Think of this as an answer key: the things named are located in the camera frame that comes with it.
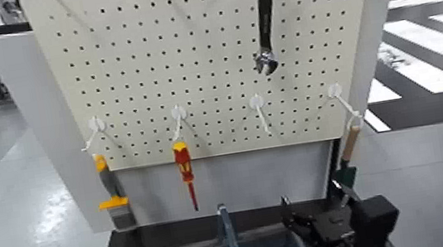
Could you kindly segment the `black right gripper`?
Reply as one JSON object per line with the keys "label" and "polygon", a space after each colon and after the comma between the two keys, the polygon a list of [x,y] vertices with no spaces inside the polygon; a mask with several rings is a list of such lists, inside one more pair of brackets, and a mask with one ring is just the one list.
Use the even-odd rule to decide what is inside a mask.
{"label": "black right gripper", "polygon": [[311,247],[370,247],[361,228],[360,203],[303,216],[292,210],[287,196],[280,200],[282,223]]}

